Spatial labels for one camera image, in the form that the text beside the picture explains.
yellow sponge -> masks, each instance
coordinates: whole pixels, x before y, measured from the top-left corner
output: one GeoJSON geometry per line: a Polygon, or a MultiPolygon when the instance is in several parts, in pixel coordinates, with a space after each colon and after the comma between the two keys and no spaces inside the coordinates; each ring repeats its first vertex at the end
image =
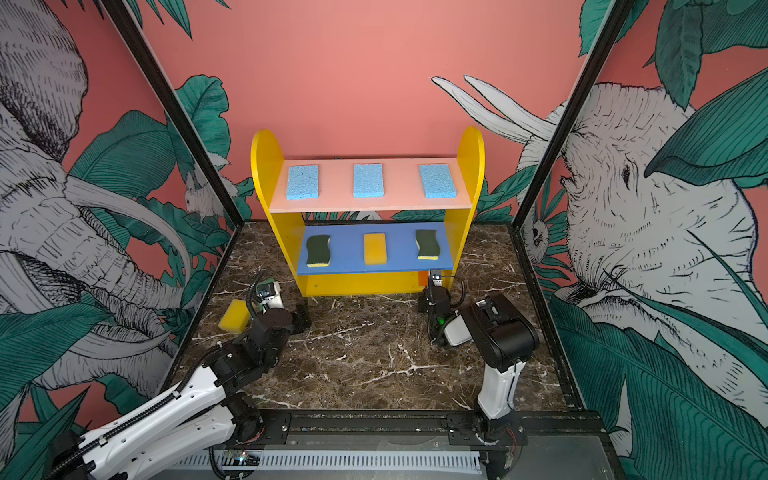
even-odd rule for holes
{"type": "Polygon", "coordinates": [[[384,233],[366,233],[362,236],[366,251],[366,265],[386,263],[386,235],[384,233]]]}
{"type": "Polygon", "coordinates": [[[244,300],[232,300],[224,316],[221,317],[219,328],[225,332],[242,333],[250,320],[250,312],[244,300]]]}

elephant eye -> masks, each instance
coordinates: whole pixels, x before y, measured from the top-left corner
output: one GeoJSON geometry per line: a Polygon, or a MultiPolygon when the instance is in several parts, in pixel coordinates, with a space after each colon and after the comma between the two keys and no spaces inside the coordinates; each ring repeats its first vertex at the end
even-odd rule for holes
{"type": "Polygon", "coordinates": [[[624,179],[624,185],[629,190],[629,165],[624,165],[624,169],[621,171],[621,178],[624,179]]]}

green sponge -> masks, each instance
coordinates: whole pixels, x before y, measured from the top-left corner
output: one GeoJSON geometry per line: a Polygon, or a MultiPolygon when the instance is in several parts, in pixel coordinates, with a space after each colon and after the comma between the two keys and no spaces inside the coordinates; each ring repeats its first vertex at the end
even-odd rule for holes
{"type": "Polygon", "coordinates": [[[440,257],[440,244],[437,243],[436,230],[417,230],[416,245],[419,246],[419,260],[437,260],[440,257]]]}
{"type": "Polygon", "coordinates": [[[306,265],[329,266],[331,264],[330,235],[312,235],[306,239],[306,265]]]}

sponge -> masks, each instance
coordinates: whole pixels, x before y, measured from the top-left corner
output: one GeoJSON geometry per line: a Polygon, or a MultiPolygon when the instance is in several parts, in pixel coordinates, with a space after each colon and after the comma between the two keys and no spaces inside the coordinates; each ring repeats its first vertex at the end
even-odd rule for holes
{"type": "Polygon", "coordinates": [[[224,316],[221,317],[219,328],[225,332],[242,333],[250,320],[248,306],[243,300],[232,300],[224,316]]]}
{"type": "Polygon", "coordinates": [[[304,200],[317,198],[317,165],[300,165],[288,167],[288,200],[304,200]]]}
{"type": "Polygon", "coordinates": [[[419,260],[437,260],[440,257],[435,230],[417,230],[416,245],[419,246],[419,260]]]}
{"type": "Polygon", "coordinates": [[[331,250],[328,248],[330,242],[330,235],[312,235],[306,239],[306,265],[329,266],[331,264],[331,250]]]}
{"type": "Polygon", "coordinates": [[[366,251],[366,265],[386,263],[386,235],[384,233],[366,233],[362,236],[366,251]]]}
{"type": "Polygon", "coordinates": [[[355,165],[355,198],[384,196],[384,169],[381,164],[355,165]]]}
{"type": "Polygon", "coordinates": [[[447,164],[419,165],[424,196],[427,198],[456,198],[451,169],[447,164]]]}

shelf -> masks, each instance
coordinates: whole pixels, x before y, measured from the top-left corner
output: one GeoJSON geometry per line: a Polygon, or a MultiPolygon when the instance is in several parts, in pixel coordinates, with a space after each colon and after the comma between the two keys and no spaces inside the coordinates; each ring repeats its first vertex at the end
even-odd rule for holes
{"type": "Polygon", "coordinates": [[[453,270],[453,259],[445,226],[441,222],[372,223],[363,225],[315,225],[304,229],[298,275],[331,275],[334,273],[419,272],[432,269],[453,270]],[[416,231],[437,230],[440,257],[419,260],[416,231]],[[385,233],[387,263],[366,265],[362,237],[366,233],[385,233]],[[329,266],[306,265],[306,239],[312,235],[330,235],[331,262],[329,266]]]}
{"type": "Polygon", "coordinates": [[[351,210],[439,210],[472,208],[461,168],[455,158],[383,158],[383,159],[326,159],[286,160],[280,169],[270,212],[275,214],[296,212],[346,212],[351,210]],[[384,196],[355,198],[354,165],[382,164],[384,170],[384,196]],[[425,198],[419,165],[448,164],[455,198],[425,198]],[[288,200],[288,168],[300,165],[318,165],[318,198],[288,200]]]}

